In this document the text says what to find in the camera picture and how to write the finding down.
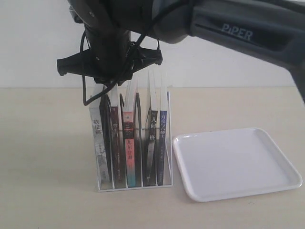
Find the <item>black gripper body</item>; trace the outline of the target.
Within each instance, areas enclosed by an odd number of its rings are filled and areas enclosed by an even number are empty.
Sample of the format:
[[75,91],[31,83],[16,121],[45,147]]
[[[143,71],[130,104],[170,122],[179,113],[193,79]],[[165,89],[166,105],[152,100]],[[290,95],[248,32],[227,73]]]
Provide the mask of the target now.
[[156,16],[145,25],[136,42],[131,41],[129,30],[114,28],[109,34],[84,24],[80,51],[56,61],[60,76],[68,73],[88,76],[109,86],[112,82],[121,85],[130,80],[133,73],[163,61],[160,48],[147,49],[140,46],[153,27],[160,21]]

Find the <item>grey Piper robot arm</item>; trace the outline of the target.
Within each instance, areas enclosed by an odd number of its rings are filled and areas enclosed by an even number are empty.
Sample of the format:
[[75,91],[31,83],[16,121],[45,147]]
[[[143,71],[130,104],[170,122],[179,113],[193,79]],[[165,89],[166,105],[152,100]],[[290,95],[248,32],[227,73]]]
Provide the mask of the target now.
[[198,37],[286,69],[305,94],[305,4],[296,0],[71,0],[89,48],[58,59],[59,75],[91,77],[111,90],[162,63],[144,38]]

